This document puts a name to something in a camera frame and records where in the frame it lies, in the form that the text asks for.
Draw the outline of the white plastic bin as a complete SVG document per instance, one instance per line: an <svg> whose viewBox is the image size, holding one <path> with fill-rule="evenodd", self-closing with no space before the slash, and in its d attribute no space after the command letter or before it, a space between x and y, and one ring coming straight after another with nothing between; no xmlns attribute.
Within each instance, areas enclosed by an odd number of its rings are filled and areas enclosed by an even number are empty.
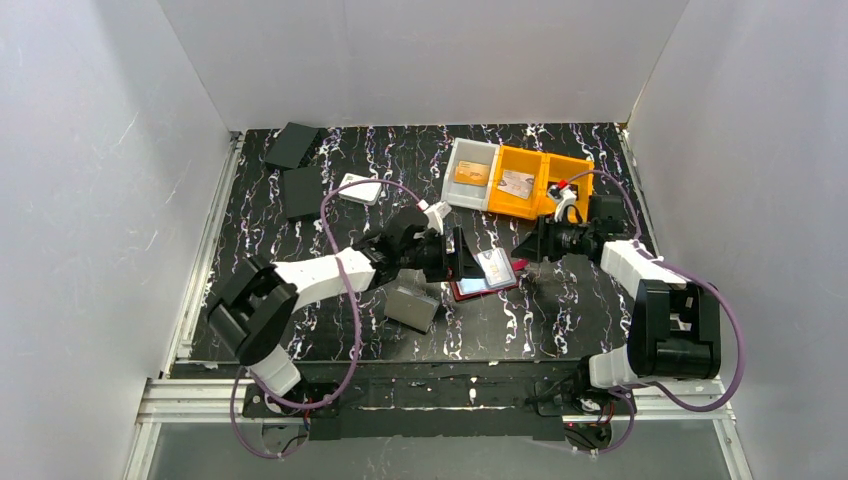
<svg viewBox="0 0 848 480"><path fill-rule="evenodd" d="M455 207L486 211L499 150L497 144L455 138L441 200Z"/></svg>

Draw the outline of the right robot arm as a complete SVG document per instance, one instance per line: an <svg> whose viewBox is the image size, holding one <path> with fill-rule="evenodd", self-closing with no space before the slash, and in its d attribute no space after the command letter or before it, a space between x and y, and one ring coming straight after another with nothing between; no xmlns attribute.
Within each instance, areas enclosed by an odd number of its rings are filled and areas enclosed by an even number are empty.
<svg viewBox="0 0 848 480"><path fill-rule="evenodd" d="M633 300L625 345L580 360L567 387L574 400L606 405L616 388L712 379L721 366L718 300L662 267L637 235L628 232L632 216L629 198L593 195L585 216L568 198L539 219L544 259L584 256Z"/></svg>

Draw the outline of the black box far corner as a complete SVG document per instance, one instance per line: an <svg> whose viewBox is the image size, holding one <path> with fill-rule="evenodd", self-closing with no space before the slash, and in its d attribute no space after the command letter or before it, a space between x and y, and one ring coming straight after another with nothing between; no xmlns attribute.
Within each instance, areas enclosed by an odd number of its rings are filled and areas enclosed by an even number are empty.
<svg viewBox="0 0 848 480"><path fill-rule="evenodd" d="M264 164L272 170L300 168L313 157L326 135L324 128L289 122L276 137Z"/></svg>

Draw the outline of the red leather card holder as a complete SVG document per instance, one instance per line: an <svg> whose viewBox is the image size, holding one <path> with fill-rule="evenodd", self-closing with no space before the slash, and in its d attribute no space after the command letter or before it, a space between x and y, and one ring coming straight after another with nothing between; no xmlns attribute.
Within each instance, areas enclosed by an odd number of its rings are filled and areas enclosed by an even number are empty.
<svg viewBox="0 0 848 480"><path fill-rule="evenodd" d="M512 260L501 247L481 251L475 255L475 260L484 271L482 278L463 278L449 283L458 302L516 288L518 274L528 265L525 259Z"/></svg>

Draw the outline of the black box near device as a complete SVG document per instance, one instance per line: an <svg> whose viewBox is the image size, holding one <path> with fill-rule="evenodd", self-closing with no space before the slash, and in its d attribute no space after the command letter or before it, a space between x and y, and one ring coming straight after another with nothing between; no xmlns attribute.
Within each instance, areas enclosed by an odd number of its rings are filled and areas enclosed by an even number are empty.
<svg viewBox="0 0 848 480"><path fill-rule="evenodd" d="M282 176L283 207L289 222L315 220L324 198L322 169L318 166L287 170Z"/></svg>

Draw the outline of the yellow plastic bin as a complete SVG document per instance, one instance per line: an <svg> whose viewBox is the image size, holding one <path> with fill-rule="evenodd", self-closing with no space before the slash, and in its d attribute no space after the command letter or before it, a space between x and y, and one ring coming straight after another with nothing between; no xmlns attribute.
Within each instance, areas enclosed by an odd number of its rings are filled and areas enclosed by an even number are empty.
<svg viewBox="0 0 848 480"><path fill-rule="evenodd" d="M577 196L576 209L583 220L588 217L589 198L593 194L593 175L588 174L577 180L573 180L577 174L593 170L594 163L589 160L577 159L557 154L548 154L549 160L547 184L544 193L561 181L567 181L568 187Z"/></svg>
<svg viewBox="0 0 848 480"><path fill-rule="evenodd" d="M549 159L543 152L501 146L487 211L535 219L545 196L548 167Z"/></svg>

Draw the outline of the aluminium frame rail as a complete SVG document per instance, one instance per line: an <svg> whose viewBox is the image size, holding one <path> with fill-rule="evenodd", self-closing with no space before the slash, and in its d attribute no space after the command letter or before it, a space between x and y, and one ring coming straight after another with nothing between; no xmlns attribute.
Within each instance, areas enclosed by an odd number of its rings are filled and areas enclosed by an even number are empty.
<svg viewBox="0 0 848 480"><path fill-rule="evenodd" d="M596 455L618 440L635 443L642 422L708 421L733 479L753 474L728 405L706 413L681 408L650 387L607 407L590 401L529 402L549 380L529 374L442 375L421 378L366 373L327 407L305 414L278 405L250 380L170 379L148 383L137 415L127 479L148 478L166 424L245 423L294 425L314 441L349 438L516 437L534 441L575 438L576 448Z"/></svg>

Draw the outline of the white square device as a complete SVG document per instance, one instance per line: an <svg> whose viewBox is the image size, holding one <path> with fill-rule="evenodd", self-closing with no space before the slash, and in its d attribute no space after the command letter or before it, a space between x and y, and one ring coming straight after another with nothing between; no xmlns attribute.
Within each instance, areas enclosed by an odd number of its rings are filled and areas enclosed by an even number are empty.
<svg viewBox="0 0 848 480"><path fill-rule="evenodd" d="M339 197L367 206L376 205L382 192L380 182L367 182L366 177L353 173L344 175L340 188Z"/></svg>

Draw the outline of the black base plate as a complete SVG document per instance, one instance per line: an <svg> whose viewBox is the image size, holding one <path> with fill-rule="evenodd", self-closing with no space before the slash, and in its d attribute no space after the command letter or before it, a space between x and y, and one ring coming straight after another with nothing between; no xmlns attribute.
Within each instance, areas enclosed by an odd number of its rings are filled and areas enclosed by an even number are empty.
<svg viewBox="0 0 848 480"><path fill-rule="evenodd" d="M246 419L301 420L314 441L377 437L529 437L558 441L576 423L625 419L623 402L574 400L575 360L364 361L344 392L308 414L253 384L237 403Z"/></svg>

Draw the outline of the silver metal card case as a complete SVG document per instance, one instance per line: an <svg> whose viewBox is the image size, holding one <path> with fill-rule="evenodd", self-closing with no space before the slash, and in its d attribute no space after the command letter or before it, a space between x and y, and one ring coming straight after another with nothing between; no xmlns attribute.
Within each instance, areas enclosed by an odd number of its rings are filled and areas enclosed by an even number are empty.
<svg viewBox="0 0 848 480"><path fill-rule="evenodd" d="M423 292L394 287L387 293L384 315L420 333L426 333L441 303Z"/></svg>

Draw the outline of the yellow right plastic bin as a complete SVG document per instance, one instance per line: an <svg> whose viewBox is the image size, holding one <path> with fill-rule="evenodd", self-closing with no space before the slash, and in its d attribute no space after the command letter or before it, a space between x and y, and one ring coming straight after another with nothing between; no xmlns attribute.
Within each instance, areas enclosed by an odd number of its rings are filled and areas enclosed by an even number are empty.
<svg viewBox="0 0 848 480"><path fill-rule="evenodd" d="M589 160L577 159L557 154L548 154L549 160L547 184L544 193L561 181L567 181L568 187L577 196L576 209L583 220L588 217L589 198L593 194L593 175L588 174L577 180L573 180L577 174L593 170L594 163Z"/></svg>

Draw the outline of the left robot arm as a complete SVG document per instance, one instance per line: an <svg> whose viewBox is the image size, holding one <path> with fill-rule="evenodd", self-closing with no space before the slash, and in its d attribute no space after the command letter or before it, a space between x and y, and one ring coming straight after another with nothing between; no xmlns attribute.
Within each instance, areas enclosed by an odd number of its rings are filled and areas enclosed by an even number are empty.
<svg viewBox="0 0 848 480"><path fill-rule="evenodd" d="M210 303L206 321L239 365L269 397L299 404L292 391L301 374L280 341L292 315L307 305L381 287L402 270L429 283L511 287L520 263L502 248L471 252L461 228L447 238L412 210L338 253L295 262L244 260Z"/></svg>

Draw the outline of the yellow middle plastic bin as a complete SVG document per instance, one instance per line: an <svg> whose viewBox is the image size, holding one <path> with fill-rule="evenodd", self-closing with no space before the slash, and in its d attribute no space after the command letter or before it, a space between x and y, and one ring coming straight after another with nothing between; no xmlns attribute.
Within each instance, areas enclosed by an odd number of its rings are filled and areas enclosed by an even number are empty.
<svg viewBox="0 0 848 480"><path fill-rule="evenodd" d="M549 159L543 152L501 146L487 211L535 219L545 196L548 167Z"/></svg>

